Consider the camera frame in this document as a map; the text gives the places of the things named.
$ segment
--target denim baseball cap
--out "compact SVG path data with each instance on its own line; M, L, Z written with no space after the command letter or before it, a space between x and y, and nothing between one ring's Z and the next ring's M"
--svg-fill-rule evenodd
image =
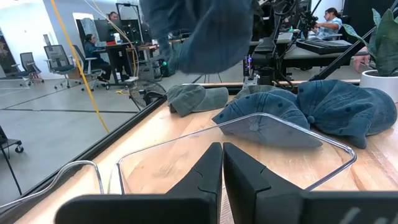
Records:
M254 93L230 103L213 118L216 124L253 113L267 113L309 129L304 114L296 107L296 96L282 89ZM322 143L307 133L267 116L253 116L220 127L224 134L277 147L319 147Z
M344 136L360 149L366 148L366 136L387 130L397 119L397 108L386 93L340 80L301 83L297 101L320 131Z
M222 72L248 53L255 0L145 0L142 13L169 67L184 73ZM167 36L188 29L191 36L174 52Z
M251 95L253 93L266 93L268 91L271 91L273 89L276 89L277 87L275 86L270 86L270 85L251 85L251 86L246 86L244 87L241 91L239 91L238 94L234 96L234 99L240 99L242 97Z
M192 112L223 108L228 101L228 89L205 89L201 85L177 85L167 92L170 112L184 117Z

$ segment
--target yellow cable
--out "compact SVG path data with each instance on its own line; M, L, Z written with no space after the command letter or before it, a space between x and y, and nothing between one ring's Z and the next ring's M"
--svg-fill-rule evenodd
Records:
M72 42L71 42L70 39L69 39L68 32L67 32L65 26L63 25L62 19L61 19L61 17L60 17L60 14L58 13L58 9L57 9L57 6L55 5L54 0L51 0L51 4L52 4L52 7L53 7L53 9L54 9L55 15L57 15L57 19L58 19L58 21L59 21L59 23L60 23L60 25L61 25L61 28L62 28L62 30L63 30L63 33L65 34L65 37L67 38L68 45L69 45L69 47L70 47L71 50L72 50L73 58L75 58L75 60L76 60L76 64L77 64L77 67L78 67L78 69L79 69L79 72L80 72L81 77L83 77L83 81L84 81L84 83L85 83L85 85L86 85L86 89L87 89L88 95L90 96L91 102L92 102L92 104L93 104L93 106L94 106L95 112L97 113L98 118L99 118L99 120L101 121L101 124L104 126L104 129L106 130L107 133L109 133L109 129L106 127L105 122L104 122L104 120L102 119L102 116L100 115L100 112L98 111L98 107L97 107L97 104L95 103L94 96L93 96L93 94L92 94L91 91L90 91L90 87L88 86L88 83L87 83L87 79L86 79L86 77L85 77L85 74L84 74L83 70L81 69L80 61L79 61L79 59L78 59L78 57L77 57L75 48L72 46Z

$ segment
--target green leaf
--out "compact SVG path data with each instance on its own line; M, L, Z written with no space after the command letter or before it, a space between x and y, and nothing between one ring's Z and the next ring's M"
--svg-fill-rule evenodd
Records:
M392 15L392 11L388 9L381 18L379 28L377 29L376 49L377 50L379 49L381 41L384 37L387 37L392 42L398 43L397 30L398 30L398 23L394 21L394 16Z
M398 43L384 36L377 51L376 68L381 77L391 76L398 66Z
M358 40L360 40L362 43L364 43L366 46L368 46L368 43L362 37L360 37L354 30L354 28L348 24L343 24L344 29L346 29L347 34L351 35L353 37L356 37Z
M377 34L377 27L374 28L374 31L371 35L371 39L369 40L369 45L368 45L368 52L373 56L373 58L377 58L377 48L376 48L376 34Z
M376 27L379 27L379 24L381 21L380 13L377 12L375 9L372 9L372 11L373 11L373 21L374 21Z

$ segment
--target computer monitor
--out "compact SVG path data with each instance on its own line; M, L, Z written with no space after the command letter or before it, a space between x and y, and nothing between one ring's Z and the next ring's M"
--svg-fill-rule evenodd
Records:
M119 29L122 29L121 21L112 21ZM94 21L95 27L98 33L98 39L100 41L113 41L113 34L117 33L116 29L104 19L98 19Z

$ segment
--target chair wheel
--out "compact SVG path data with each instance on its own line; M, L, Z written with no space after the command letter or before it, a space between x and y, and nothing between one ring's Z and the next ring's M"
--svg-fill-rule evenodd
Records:
M22 153L23 151L24 151L24 148L21 147L21 146L17 146L17 147L15 148L15 152L16 152L16 153Z

